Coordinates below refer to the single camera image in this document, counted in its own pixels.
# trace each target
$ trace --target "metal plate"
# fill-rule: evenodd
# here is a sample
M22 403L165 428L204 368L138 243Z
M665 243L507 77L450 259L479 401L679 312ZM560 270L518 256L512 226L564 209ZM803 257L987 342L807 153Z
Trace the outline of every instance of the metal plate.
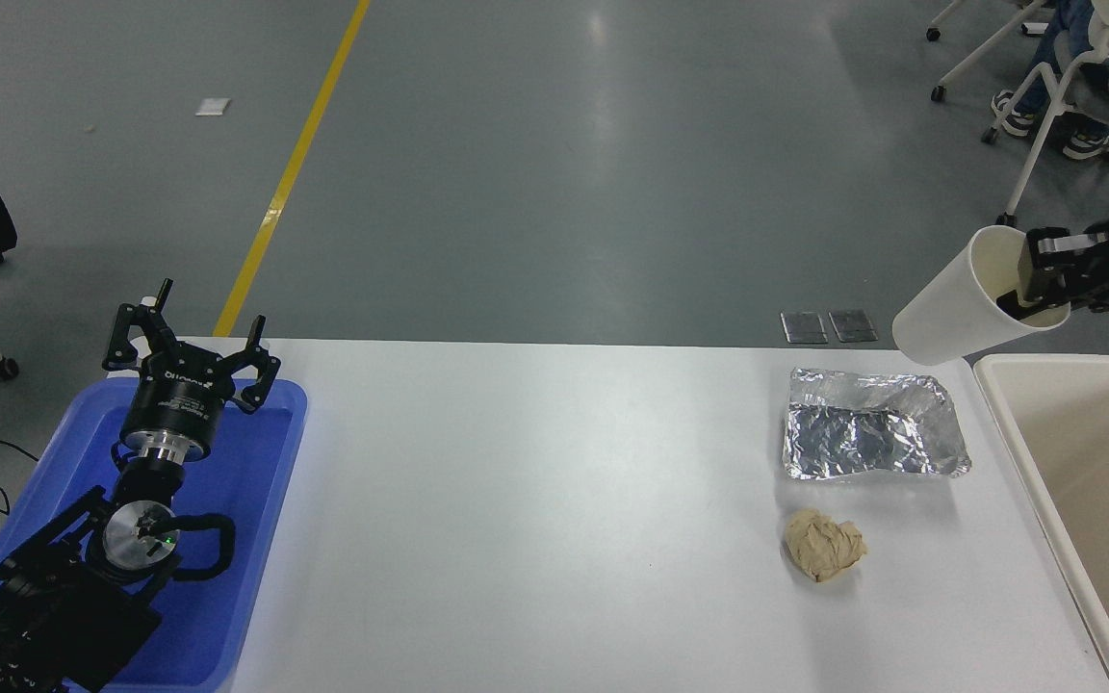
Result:
M828 310L836 338L843 343L875 342L875 325L865 310Z
M197 115L224 115L225 109L230 106L230 99L204 99L200 101Z
M782 326L790 344L827 344L828 335L824 333L824 320L820 313L783 312Z

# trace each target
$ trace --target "white paper cup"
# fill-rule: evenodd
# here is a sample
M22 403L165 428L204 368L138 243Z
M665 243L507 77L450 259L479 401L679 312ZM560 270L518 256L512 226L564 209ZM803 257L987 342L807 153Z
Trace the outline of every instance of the white paper cup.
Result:
M1025 233L1007 225L978 230L953 262L924 286L893 320L898 349L925 367L943 364L1047 332L1069 319L1070 307L1042 310L1017 320L999 309L996 299L1017 288Z

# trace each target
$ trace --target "crumpled brown paper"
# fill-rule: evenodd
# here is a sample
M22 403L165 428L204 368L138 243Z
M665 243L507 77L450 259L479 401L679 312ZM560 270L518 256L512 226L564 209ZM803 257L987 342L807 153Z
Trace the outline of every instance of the crumpled brown paper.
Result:
M853 521L836 523L815 508L804 508L790 518L784 532L790 558L815 582L826 582L854 565L863 553L863 532Z

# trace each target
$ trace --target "sneaker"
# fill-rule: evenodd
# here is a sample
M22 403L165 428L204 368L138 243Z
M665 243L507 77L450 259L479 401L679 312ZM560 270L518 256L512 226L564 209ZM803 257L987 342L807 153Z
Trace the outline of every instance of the sneaker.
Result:
M1064 155L1077 162L1086 161L1109 150L1109 131L1105 135L1087 135L1077 131L1072 140L1064 145Z
M1009 101L1013 101L1011 91L996 93L995 98L990 100L990 112L999 118L999 113L1004 113L1004 108L1008 105ZM1013 113L1008 113L1008 118L999 124L1003 124L1004 132L1007 132L1008 135L1026 136L1029 135L1029 131L1034 130L1034 113L1017 113L1017 109L1013 109Z

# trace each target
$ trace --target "yellow floor line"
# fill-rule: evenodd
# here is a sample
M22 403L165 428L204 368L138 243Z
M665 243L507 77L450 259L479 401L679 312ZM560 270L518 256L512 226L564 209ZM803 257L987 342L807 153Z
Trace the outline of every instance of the yellow floor line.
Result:
M319 121L327 109L327 100L332 98L332 92L336 89L336 80L339 79L339 71L345 67L345 59L348 58L348 49L354 47L354 39L357 37L358 27L362 27L362 18L366 17L366 9L369 8L370 0L358 0L357 9L354 10L354 18L348 22L345 35L339 40L336 48L336 55L332 59L332 65L327 67L325 81L319 86L319 95L311 106L307 114L307 123L303 126L303 134L298 135L298 143L294 146L294 153L289 154L289 163L285 166L285 172L281 175L281 183L276 185L276 193L273 193L273 202L268 203L264 214L263 223L260 223L260 231L255 233L255 241L252 242L251 249L243 259L241 271L237 271L237 279L234 281L234 288L230 291L230 297L225 299L225 307L221 309L221 316L216 319L216 328L213 328L213 337L228 337L230 330L237 322L237 313L243 309L246 302L246 294L251 293L252 282L255 282L255 273L260 271L260 263L264 262L264 253L267 252L268 243L273 242L273 232L276 231L276 223L281 222L281 214L285 211L285 203L289 198L291 190L294 190L294 181L298 179L298 172L303 170L303 162L307 159L311 150L311 141L319 130Z

